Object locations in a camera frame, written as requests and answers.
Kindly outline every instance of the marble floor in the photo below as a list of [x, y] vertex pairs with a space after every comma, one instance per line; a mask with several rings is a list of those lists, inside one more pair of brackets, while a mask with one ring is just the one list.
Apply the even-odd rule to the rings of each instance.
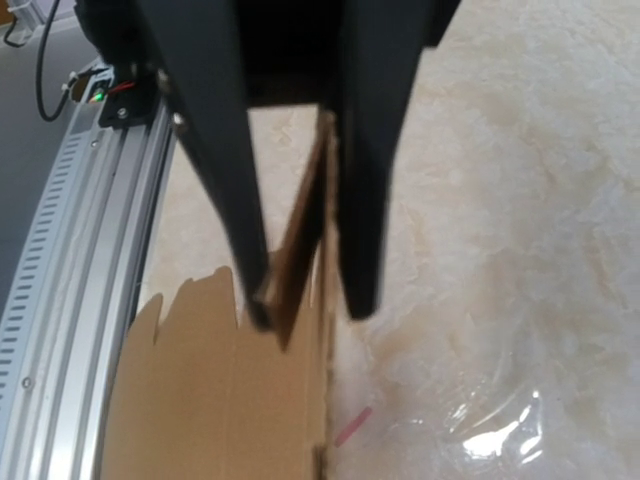
[[[640, 3], [466, 0], [420, 64], [382, 308], [338, 331], [339, 479], [640, 478]], [[315, 111], [252, 111], [276, 247]], [[142, 289], [229, 264], [178, 149]]]

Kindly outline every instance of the cardboard flap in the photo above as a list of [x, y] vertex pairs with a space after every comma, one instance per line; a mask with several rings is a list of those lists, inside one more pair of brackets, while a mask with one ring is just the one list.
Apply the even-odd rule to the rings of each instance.
[[[332, 118], [323, 118], [332, 131]], [[275, 270], [279, 293], [269, 297], [295, 306], [294, 313], [281, 310], [282, 304], [274, 310], [293, 315], [287, 320], [287, 351], [275, 335], [257, 332], [249, 321], [236, 327], [228, 267], [186, 281], [161, 326], [162, 298], [154, 297], [123, 346], [106, 425], [103, 480], [326, 478], [337, 285], [335, 138], [318, 148], [308, 178], [323, 186], [316, 288], [311, 293], [308, 278], [314, 249], [308, 253], [308, 244], [291, 233], [276, 259], [288, 267]], [[326, 166], [327, 159], [333, 166]], [[305, 198], [308, 189], [302, 188], [296, 202], [302, 210], [312, 204]], [[292, 215], [288, 232], [301, 231], [292, 226], [304, 223], [296, 218], [310, 218], [309, 212]], [[296, 266], [295, 259], [306, 266]]]

